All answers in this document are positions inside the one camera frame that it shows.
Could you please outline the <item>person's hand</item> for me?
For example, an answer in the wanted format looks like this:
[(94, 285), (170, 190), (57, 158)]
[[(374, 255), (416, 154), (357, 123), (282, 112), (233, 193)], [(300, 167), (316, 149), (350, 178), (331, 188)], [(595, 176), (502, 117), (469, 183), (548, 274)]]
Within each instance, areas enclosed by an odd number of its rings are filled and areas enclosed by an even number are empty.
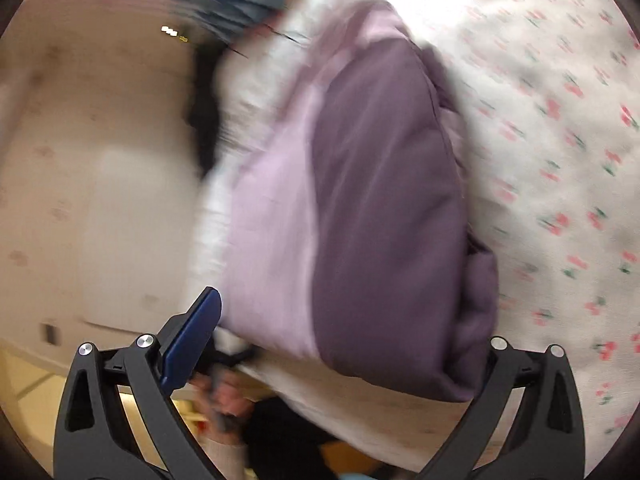
[(229, 440), (250, 416), (254, 403), (241, 391), (239, 377), (231, 370), (213, 375), (195, 373), (190, 380), (195, 389), (195, 409), (209, 424), (209, 432)]

